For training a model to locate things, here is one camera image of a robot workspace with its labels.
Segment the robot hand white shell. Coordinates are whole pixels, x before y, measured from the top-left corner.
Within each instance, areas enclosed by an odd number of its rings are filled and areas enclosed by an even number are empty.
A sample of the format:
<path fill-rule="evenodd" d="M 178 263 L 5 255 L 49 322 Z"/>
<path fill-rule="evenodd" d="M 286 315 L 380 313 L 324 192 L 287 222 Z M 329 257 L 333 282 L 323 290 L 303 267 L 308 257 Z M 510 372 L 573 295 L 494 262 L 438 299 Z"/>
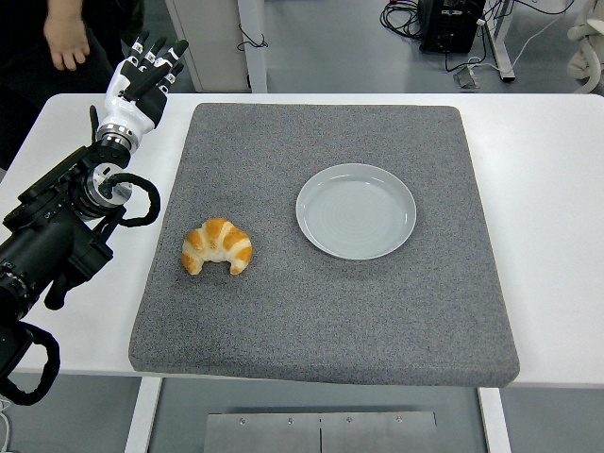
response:
<path fill-rule="evenodd" d="M 144 31 L 136 38 L 112 76 L 104 101 L 107 115 L 95 131 L 98 141 L 122 140 L 133 150 L 160 122 L 189 43 L 179 40 L 164 49 L 166 39 L 159 38 L 146 48 L 148 36 Z"/>

